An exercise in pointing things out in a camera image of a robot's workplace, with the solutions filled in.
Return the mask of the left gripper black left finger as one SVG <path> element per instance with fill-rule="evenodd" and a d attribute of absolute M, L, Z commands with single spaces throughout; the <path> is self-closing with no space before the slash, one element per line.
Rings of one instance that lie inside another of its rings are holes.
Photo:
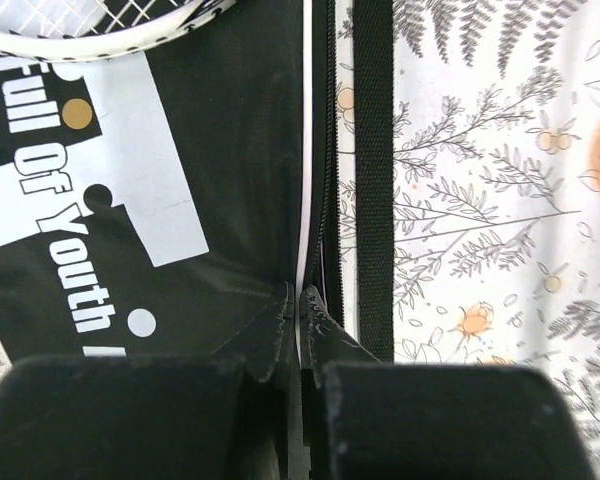
<path fill-rule="evenodd" d="M 208 357 L 42 357 L 0 382 L 0 479 L 291 479 L 292 286 Z"/>

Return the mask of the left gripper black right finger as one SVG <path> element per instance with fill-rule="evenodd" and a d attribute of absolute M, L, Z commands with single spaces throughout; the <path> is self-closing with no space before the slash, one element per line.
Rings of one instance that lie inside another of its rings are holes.
<path fill-rule="evenodd" d="M 518 366 L 381 362 L 299 300 L 304 438 L 314 479 L 591 479 L 568 407 Z"/>

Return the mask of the black racket cover bag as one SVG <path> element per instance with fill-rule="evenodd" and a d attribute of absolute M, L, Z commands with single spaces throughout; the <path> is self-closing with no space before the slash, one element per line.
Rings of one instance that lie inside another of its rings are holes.
<path fill-rule="evenodd" d="M 323 1 L 217 5 L 152 50 L 0 55 L 0 371 L 206 355 L 316 255 Z"/>

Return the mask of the white badminton racket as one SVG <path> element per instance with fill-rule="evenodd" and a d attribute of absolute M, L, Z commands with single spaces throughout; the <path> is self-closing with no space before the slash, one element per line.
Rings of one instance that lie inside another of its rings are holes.
<path fill-rule="evenodd" d="M 0 0 L 0 54 L 83 62 L 152 49 L 198 29 L 231 0 Z"/>

